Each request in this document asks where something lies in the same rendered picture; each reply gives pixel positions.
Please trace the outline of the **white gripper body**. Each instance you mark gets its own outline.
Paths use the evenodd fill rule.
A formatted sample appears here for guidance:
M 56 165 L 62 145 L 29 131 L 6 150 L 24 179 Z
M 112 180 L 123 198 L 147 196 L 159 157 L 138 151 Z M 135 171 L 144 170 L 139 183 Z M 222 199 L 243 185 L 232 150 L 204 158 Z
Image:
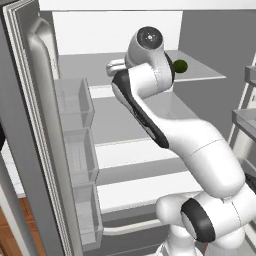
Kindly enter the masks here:
M 126 68 L 124 59 L 116 59 L 110 61 L 106 66 L 106 72 L 109 77 L 113 77 L 118 71 Z

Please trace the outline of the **glass fridge shelf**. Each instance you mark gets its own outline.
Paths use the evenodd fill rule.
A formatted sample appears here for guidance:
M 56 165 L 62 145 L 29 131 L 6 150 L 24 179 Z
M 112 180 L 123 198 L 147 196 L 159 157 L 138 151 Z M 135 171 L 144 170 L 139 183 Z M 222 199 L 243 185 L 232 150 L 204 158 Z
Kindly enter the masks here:
M 225 78 L 224 75 L 179 50 L 168 50 L 167 54 L 172 61 L 183 59 L 188 64 L 185 73 L 175 75 L 176 83 Z M 63 79 L 86 78 L 90 86 L 109 85 L 111 78 L 106 73 L 106 65 L 111 60 L 124 56 L 124 52 L 60 55 L 60 76 Z
M 173 92 L 164 92 L 144 100 L 164 119 L 194 119 L 197 115 Z M 148 138 L 132 114 L 115 98 L 93 100 L 95 114 L 92 134 L 95 144 Z

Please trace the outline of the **green lime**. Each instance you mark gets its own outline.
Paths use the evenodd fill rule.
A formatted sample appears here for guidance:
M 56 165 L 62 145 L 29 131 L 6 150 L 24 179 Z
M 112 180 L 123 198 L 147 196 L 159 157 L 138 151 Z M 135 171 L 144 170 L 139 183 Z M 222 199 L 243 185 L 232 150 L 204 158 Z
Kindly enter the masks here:
M 173 62 L 174 70 L 176 73 L 184 73 L 188 69 L 188 64 L 185 60 L 178 59 Z

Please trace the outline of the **white fridge drawer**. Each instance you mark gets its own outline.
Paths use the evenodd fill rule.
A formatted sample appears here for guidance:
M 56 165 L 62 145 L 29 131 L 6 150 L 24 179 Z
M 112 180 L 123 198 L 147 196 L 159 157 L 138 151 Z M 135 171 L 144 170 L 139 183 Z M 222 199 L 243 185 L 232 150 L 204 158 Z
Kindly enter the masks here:
M 158 147 L 151 139 L 96 144 L 99 166 L 97 185 L 183 172 L 186 167 L 172 151 Z
M 201 190 L 189 171 L 97 187 L 102 214 L 154 204 L 158 198 L 169 194 Z

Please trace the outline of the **grey fridge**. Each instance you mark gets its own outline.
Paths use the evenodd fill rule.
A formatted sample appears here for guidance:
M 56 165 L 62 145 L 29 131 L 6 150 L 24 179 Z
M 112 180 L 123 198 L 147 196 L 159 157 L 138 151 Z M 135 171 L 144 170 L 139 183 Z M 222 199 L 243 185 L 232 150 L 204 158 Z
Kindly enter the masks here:
M 232 111 L 245 86 L 245 66 L 256 54 L 256 0 L 39 0 L 39 6 L 53 16 L 59 56 L 125 53 L 139 28 L 153 26 L 166 51 L 179 50 L 224 75 L 175 82 L 167 92 L 212 123 L 231 146 Z M 115 97 L 110 84 L 89 88 L 92 101 Z M 155 217 L 155 203 L 102 214 L 104 227 Z

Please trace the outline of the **clear door bin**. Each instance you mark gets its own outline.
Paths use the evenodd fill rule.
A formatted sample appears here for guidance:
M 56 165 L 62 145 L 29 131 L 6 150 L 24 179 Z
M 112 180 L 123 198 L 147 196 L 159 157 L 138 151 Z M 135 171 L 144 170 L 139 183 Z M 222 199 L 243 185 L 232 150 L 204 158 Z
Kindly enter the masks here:
M 91 130 L 65 135 L 64 142 L 72 184 L 95 182 L 99 167 Z
M 94 107 L 86 78 L 58 79 L 55 90 L 64 132 L 90 128 Z
M 82 249 L 84 252 L 101 246 L 103 225 L 97 189 L 94 183 L 73 188 Z
M 233 110 L 232 121 L 256 143 L 256 108 Z
M 245 67 L 245 82 L 256 88 L 256 65 Z

